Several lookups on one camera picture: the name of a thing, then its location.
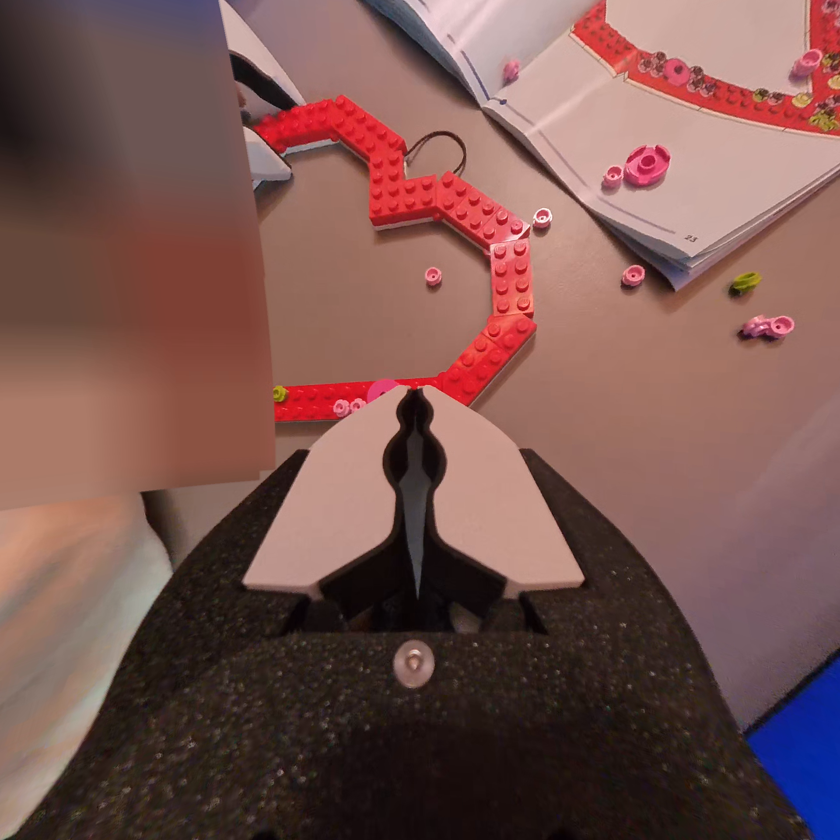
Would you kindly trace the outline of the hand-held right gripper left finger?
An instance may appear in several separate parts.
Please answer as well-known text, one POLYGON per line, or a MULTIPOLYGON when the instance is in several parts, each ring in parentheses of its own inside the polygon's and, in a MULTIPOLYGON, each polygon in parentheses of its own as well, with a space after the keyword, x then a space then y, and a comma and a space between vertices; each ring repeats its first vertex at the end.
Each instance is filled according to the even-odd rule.
POLYGON ((400 433, 399 385, 338 421, 310 448, 245 573, 249 590, 325 596, 336 573, 350 570, 391 537, 397 479, 385 451, 400 433))

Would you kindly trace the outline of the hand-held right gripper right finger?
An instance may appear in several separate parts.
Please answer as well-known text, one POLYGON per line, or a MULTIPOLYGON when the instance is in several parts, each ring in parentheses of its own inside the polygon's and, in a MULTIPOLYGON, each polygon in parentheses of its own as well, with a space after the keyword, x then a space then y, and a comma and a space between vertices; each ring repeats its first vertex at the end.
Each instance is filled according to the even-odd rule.
POLYGON ((519 448, 453 397, 430 385, 421 393, 421 592, 501 601, 580 587, 581 567, 519 448))

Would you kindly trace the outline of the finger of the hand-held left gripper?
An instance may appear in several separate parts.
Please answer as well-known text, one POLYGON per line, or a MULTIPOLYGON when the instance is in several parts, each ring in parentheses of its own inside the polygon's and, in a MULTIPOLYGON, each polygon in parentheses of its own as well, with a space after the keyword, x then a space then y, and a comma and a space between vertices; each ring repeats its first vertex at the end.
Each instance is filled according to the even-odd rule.
POLYGON ((243 134, 254 191, 263 182, 287 182, 291 179, 292 172, 289 165, 256 131, 244 126, 243 134))
POLYGON ((221 1, 219 9, 237 84, 264 102, 270 111, 306 104, 288 74, 230 3, 221 1))

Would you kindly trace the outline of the red brick heart frame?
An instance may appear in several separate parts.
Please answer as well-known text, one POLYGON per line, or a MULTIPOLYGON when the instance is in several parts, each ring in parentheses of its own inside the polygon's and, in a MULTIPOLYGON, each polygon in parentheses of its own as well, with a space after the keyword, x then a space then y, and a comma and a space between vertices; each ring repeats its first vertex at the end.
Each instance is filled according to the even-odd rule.
POLYGON ((279 157, 342 144, 367 165, 369 218, 375 229, 445 224, 489 259, 491 313, 486 326, 445 371, 396 380, 413 389, 434 386, 470 406, 537 329, 530 224, 455 172, 408 176, 410 150, 404 138, 344 96, 264 117, 255 135, 279 157))

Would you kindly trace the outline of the grey desk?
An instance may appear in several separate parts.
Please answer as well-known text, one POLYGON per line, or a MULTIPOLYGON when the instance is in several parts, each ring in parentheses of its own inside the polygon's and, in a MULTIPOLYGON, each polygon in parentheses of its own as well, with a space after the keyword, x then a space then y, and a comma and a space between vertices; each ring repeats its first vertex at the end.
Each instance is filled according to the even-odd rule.
MULTIPOLYGON (((359 2, 232 2, 309 102, 350 97, 412 144, 451 130, 467 182, 534 234, 532 339, 475 409, 639 549, 738 723, 838 649, 838 184, 685 289, 649 270, 397 27, 359 2), (750 294, 732 279, 758 271, 750 294), (791 317, 782 340, 741 336, 791 317)), ((290 157, 255 196, 274 385, 437 375, 490 312, 489 262, 443 224, 378 232, 362 162, 290 157), (435 266, 443 279, 430 288, 435 266)))

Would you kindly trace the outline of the person's light clothing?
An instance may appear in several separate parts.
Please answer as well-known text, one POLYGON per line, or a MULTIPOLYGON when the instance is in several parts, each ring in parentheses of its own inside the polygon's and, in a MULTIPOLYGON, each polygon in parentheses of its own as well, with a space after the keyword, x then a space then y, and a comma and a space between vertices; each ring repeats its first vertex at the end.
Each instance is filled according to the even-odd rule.
POLYGON ((138 493, 2 511, 2 838, 78 751, 171 576, 138 493))

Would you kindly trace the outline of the instruction booklet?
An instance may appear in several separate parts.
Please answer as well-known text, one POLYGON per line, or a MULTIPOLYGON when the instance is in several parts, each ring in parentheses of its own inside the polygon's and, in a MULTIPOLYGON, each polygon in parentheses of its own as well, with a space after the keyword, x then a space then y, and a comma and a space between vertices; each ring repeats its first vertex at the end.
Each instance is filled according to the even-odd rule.
POLYGON ((838 177, 838 2, 369 5, 675 288, 838 177), (821 66, 791 78, 812 48, 821 66), (602 189, 610 166, 658 144, 660 182, 602 189))

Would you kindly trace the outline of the blue plastic bin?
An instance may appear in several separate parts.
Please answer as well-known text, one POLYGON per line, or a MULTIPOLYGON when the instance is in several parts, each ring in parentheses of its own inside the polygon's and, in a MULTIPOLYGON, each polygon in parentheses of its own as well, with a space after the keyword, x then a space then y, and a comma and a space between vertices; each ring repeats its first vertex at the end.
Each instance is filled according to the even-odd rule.
POLYGON ((839 838, 839 653, 744 733, 818 839, 839 838))

